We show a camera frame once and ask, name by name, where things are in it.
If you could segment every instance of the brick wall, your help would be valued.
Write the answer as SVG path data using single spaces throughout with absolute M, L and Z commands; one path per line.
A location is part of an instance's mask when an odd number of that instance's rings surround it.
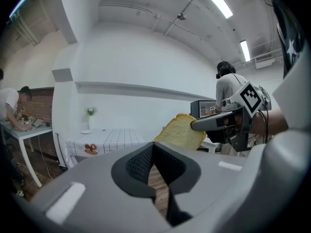
M 27 116 L 43 119 L 44 123 L 49 122 L 52 125 L 53 93 L 54 88 L 32 90 L 33 100 L 31 102 L 27 102 L 27 108 L 23 117 L 25 119 L 28 119 Z M 49 132 L 41 134 L 39 138 L 43 154 L 47 157 L 58 160 L 53 140 L 53 133 Z M 28 140 L 24 140 L 24 143 L 25 145 L 29 144 Z M 40 151 L 38 137 L 32 137 L 32 143 L 34 150 Z

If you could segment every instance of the black mesh panel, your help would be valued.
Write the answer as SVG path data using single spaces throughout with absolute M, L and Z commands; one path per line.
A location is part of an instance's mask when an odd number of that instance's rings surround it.
M 126 171 L 132 178 L 148 184 L 149 172 L 152 165 L 152 146 L 150 146 L 127 162 Z

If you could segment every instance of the wooden floor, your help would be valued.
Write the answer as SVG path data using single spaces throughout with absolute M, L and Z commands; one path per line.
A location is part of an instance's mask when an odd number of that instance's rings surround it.
M 22 188 L 16 182 L 14 182 L 14 185 L 18 190 L 23 190 L 23 192 L 25 193 L 25 199 L 30 201 L 31 198 L 39 191 L 40 188 L 35 184 L 33 178 L 31 177 L 26 167 L 20 149 L 17 148 L 16 149 L 10 148 L 10 149 L 12 150 L 14 160 L 21 164 L 21 166 L 18 167 L 18 170 L 24 175 L 24 180 L 26 182 L 26 185 Z M 47 168 L 45 166 L 41 154 L 31 152 L 30 149 L 26 149 L 26 151 L 30 163 L 32 164 L 33 169 L 42 185 L 44 186 L 47 183 L 51 182 L 52 180 L 49 177 Z M 62 174 L 63 171 L 61 171 L 56 161 L 46 157 L 44 157 L 44 159 L 47 163 L 49 173 L 53 179 Z M 167 213 L 169 190 L 155 166 L 153 166 L 150 171 L 148 185 L 155 189 L 156 191 L 155 206 L 157 210 L 160 211 L 160 213 L 165 217 Z

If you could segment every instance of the person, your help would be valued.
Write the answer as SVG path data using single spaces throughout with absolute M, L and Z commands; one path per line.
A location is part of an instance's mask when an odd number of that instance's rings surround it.
M 246 78 L 243 76 L 236 74 L 236 70 L 234 66 L 232 66 L 227 61 L 221 61 L 217 65 L 218 74 L 216 78 L 218 78 L 216 83 L 216 112 L 220 112 L 222 108 L 222 103 L 224 99 L 228 99 L 232 95 L 234 95 L 238 90 L 241 89 L 243 85 L 247 83 Z M 250 135 L 251 146 L 253 146 L 255 138 L 253 135 Z M 236 152 L 234 148 L 229 144 L 221 144 L 219 146 L 221 148 L 221 153 L 231 156 L 243 156 L 247 157 L 249 155 L 248 151 Z
M 6 88 L 0 90 L 0 121 L 5 122 L 9 120 L 13 127 L 19 131 L 27 131 L 31 129 L 31 126 L 21 126 L 18 123 L 18 120 L 24 113 L 24 108 L 26 107 L 27 101 L 32 99 L 32 94 L 28 86 L 21 88 L 20 92 L 17 92 L 14 89 Z M 15 111 L 17 110 L 17 103 L 21 103 L 22 110 L 19 111 L 17 116 L 14 116 Z M 9 173 L 10 177 L 21 185 L 25 185 L 23 175 L 17 172 L 16 168 L 11 163 L 11 158 L 7 152 L 7 148 L 3 144 L 3 139 L 0 137 L 0 162 L 1 166 Z M 18 194 L 19 196 L 24 196 L 22 191 L 17 191 L 12 184 L 12 181 L 9 182 L 11 192 Z
M 267 6 L 273 6 L 274 13 L 278 20 L 277 33 L 280 38 L 284 58 L 285 77 L 299 59 L 300 53 L 306 43 L 306 37 L 294 14 L 288 9 L 284 2 L 281 0 L 264 0 L 264 2 Z M 273 109 L 269 112 L 263 111 L 263 115 L 265 118 L 269 116 L 269 134 L 274 135 L 288 129 L 288 124 L 280 109 Z M 259 113 L 256 113 L 253 117 L 250 133 L 265 134 L 264 119 Z
M 30 125 L 21 126 L 18 120 L 24 113 L 24 109 L 27 105 L 27 101 L 31 101 L 32 94 L 28 86 L 21 88 L 20 92 L 12 88 L 6 88 L 0 90 L 0 121 L 5 122 L 9 120 L 14 128 L 19 131 L 31 130 Z M 22 109 L 16 116 L 14 113 L 17 110 L 17 103 L 20 103 Z
M 234 66 L 227 61 L 221 61 L 217 65 L 218 80 L 216 83 L 216 111 L 220 112 L 224 99 L 234 95 L 247 83 L 247 80 L 236 74 Z

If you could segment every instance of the cable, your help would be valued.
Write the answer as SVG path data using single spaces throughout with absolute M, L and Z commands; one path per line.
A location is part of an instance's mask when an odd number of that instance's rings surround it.
M 232 74 L 234 75 L 234 77 L 237 79 L 237 81 L 240 83 L 240 85 L 243 86 L 242 83 L 240 82 L 240 80 L 237 78 L 237 76 L 235 76 L 234 72 L 233 72 L 233 71 L 231 71 L 231 72 L 232 72 Z
M 249 140 L 249 139 L 252 139 L 253 137 L 256 137 L 256 136 L 257 136 L 257 134 L 256 134 L 256 135 L 253 135 L 253 136 L 252 136 L 252 137 L 250 137 L 250 138 L 248 138 L 248 140 Z
M 265 140 L 264 140 L 263 143 L 267 143 L 267 141 L 268 141 L 268 121 L 266 120 L 266 117 L 264 116 L 262 110 L 259 109 L 258 111 L 261 113 L 262 117 L 264 118 L 264 122 L 265 122 L 265 125 L 266 125 L 266 137 L 265 137 Z
M 39 142 L 39 148 L 40 148 L 40 151 L 41 151 L 41 156 L 42 156 L 42 159 L 43 159 L 43 161 L 45 163 L 45 166 L 47 167 L 47 171 L 48 171 L 49 177 L 51 178 L 51 180 L 53 180 L 53 178 L 50 175 L 50 172 L 49 172 L 49 169 L 48 169 L 48 165 L 45 162 L 44 157 L 43 157 L 42 149 L 41 149 L 41 146 L 40 146 L 40 137 L 39 137 L 39 130 L 38 130 L 38 128 L 37 128 L 37 132 L 38 132 L 38 142 Z
M 264 98 L 264 107 L 266 108 L 266 112 L 267 112 L 267 139 L 268 140 L 268 135 L 269 135 L 269 132 L 268 132 L 268 129 L 269 129 L 269 112 L 268 112 L 268 107 L 267 107 L 267 99 Z

